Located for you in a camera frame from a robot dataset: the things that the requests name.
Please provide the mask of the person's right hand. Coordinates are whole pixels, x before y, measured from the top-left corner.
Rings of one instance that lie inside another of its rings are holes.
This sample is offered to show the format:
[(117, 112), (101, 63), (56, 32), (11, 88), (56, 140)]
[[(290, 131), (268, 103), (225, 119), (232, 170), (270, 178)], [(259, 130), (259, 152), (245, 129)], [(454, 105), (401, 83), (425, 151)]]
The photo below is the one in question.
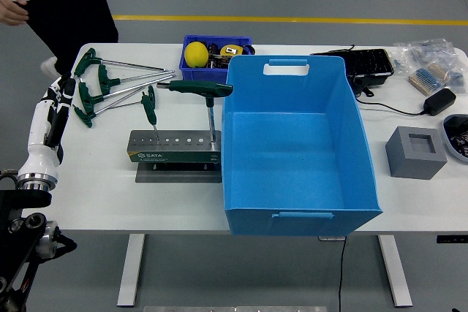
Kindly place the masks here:
[(1, 23), (7, 26), (26, 24), (29, 13), (22, 8), (26, 0), (1, 0)]

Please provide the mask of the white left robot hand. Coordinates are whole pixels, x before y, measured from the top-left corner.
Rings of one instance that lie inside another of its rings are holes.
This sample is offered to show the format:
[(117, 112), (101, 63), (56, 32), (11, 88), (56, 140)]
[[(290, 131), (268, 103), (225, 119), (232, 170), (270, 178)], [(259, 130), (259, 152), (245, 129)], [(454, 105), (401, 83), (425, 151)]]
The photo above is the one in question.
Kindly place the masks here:
[(67, 73), (48, 87), (36, 104), (28, 139), (28, 158), (18, 171), (22, 189), (54, 189), (63, 159), (61, 138), (75, 92), (75, 80)]

